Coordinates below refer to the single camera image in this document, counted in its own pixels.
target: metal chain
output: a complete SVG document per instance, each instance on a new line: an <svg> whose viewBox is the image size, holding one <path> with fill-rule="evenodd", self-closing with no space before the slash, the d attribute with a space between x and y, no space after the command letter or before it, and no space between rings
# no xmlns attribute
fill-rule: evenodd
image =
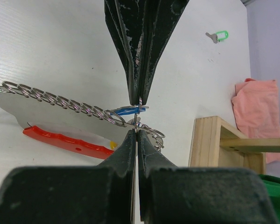
<svg viewBox="0 0 280 224"><path fill-rule="evenodd" d="M24 84L16 84L13 82L4 81L2 82L2 86L8 89L9 92L13 94L19 94L27 98L32 97L40 102L44 101L50 103L51 105L58 105L63 109L71 109L77 113L84 113L89 117L94 116L100 120L107 120L114 125L126 127L126 121L113 110L103 110L97 106L90 106L86 103L79 103L75 100L67 99L62 96L57 96L50 92L45 92ZM165 135L162 132L150 128L149 126L140 122L138 124L139 125L137 125L137 127L140 126L146 131L147 134L152 135L152 137L156 140L158 148L164 148L162 142L159 140L165 137Z"/></svg>

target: pink cloth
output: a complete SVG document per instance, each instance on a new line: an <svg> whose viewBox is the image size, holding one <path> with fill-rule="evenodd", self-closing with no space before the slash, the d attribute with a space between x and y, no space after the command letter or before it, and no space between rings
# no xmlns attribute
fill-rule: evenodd
<svg viewBox="0 0 280 224"><path fill-rule="evenodd" d="M232 99L238 129L249 138L280 138L279 97L275 80L235 85ZM280 161L280 153L266 153L266 162Z"/></svg>

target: white tabletop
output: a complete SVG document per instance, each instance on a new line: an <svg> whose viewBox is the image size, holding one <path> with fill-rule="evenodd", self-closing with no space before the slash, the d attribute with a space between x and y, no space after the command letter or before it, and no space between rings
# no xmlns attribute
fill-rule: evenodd
<svg viewBox="0 0 280 224"><path fill-rule="evenodd" d="M205 33L227 30L214 44ZM250 77L246 8L240 0L190 0L157 66L144 123L165 133L162 153L187 166L194 119L235 124L234 84ZM114 109L129 105L125 73L103 1L0 0L0 83L9 80ZM0 184L18 166L97 165L23 135L0 109Z"/></svg>

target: red handle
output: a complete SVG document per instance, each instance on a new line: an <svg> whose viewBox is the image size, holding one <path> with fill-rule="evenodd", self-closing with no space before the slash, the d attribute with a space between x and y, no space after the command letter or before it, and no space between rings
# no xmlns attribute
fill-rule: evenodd
<svg viewBox="0 0 280 224"><path fill-rule="evenodd" d="M73 139L63 134L46 132L37 126L24 129L23 134L65 150L103 160L114 152L104 146L97 146L80 139Z"/></svg>

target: metal key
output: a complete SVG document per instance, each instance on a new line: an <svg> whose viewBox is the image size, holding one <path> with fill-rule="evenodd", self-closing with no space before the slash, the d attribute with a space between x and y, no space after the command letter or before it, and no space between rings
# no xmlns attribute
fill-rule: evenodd
<svg viewBox="0 0 280 224"><path fill-rule="evenodd" d="M217 34L206 33L205 35L207 35L210 39L212 39L214 43L218 43L218 35Z"/></svg>

